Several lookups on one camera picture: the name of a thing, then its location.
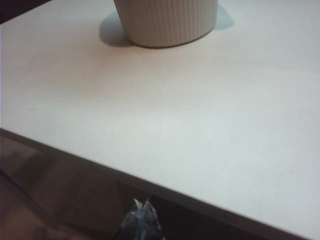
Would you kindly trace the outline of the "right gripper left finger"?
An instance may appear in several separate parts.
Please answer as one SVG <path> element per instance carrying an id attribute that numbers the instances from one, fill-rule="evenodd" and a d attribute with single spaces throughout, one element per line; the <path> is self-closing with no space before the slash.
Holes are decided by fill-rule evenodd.
<path id="1" fill-rule="evenodd" d="M 114 240 L 144 240 L 144 210 L 143 203 L 133 199 L 134 204 L 126 214 L 119 230 L 113 236 Z"/>

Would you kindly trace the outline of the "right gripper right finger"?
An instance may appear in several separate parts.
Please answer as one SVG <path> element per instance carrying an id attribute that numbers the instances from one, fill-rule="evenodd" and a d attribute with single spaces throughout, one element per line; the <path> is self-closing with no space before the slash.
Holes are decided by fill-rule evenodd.
<path id="1" fill-rule="evenodd" d="M 144 203 L 141 214 L 141 239 L 164 240 L 165 235 L 158 220 L 157 212 L 149 199 Z"/>

